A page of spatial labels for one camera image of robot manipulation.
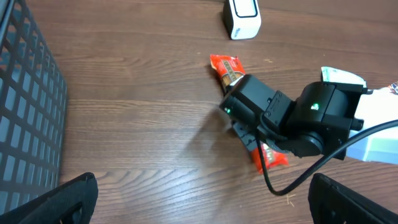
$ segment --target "wood grain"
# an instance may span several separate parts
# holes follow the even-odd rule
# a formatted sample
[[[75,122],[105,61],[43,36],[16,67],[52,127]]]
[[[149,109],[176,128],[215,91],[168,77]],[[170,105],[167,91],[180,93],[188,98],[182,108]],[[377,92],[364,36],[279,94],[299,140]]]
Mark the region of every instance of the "wood grain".
[[[310,180],[271,195],[218,110],[209,54],[296,98],[324,65],[380,88],[397,80],[398,2],[259,0],[256,38],[228,39],[222,0],[27,0],[70,90],[62,178],[94,172],[93,223],[311,223]],[[277,189],[318,157],[289,155]],[[320,172],[398,213],[398,167],[330,161]]]

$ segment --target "black wire basket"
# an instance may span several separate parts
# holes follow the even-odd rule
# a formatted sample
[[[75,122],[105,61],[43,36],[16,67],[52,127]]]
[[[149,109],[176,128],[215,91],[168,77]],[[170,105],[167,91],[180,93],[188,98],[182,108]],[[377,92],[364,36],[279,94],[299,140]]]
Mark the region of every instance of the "black wire basket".
[[[59,183],[67,84],[24,0],[0,1],[0,215]]]

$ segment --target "candy bar wrapper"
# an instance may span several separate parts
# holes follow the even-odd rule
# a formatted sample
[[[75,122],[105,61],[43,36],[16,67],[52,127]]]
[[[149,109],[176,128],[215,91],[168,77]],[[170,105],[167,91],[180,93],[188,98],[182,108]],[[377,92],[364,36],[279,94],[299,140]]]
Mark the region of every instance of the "candy bar wrapper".
[[[227,55],[210,55],[211,67],[218,73],[218,78],[223,85],[224,93],[227,93],[237,83],[245,72],[238,57]]]
[[[285,166],[289,165],[289,161],[287,160],[287,157],[285,154],[271,149],[265,143],[262,144],[262,154],[264,155],[264,158],[265,158],[267,170],[269,170],[272,167],[278,166],[278,165],[285,165]],[[260,174],[262,174],[261,159],[260,159],[259,151],[257,148],[251,152],[251,156],[252,156],[253,162],[255,163],[255,165],[257,167],[257,170],[259,171]]]

